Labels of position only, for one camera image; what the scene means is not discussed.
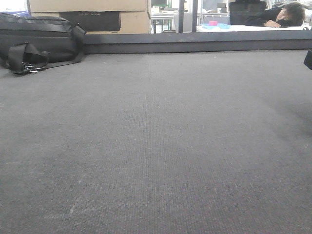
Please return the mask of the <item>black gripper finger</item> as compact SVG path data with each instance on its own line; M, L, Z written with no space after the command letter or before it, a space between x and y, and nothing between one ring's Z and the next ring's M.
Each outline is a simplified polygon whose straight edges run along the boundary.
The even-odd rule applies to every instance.
M307 66L310 70L312 70L312 50L309 50L304 59L304 65Z

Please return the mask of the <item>black fabric shoulder bag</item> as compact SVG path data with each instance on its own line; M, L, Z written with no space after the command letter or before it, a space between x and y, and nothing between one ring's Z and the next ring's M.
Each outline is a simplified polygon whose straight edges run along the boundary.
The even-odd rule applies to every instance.
M0 15L0 58L14 74L81 62L86 31L60 17Z

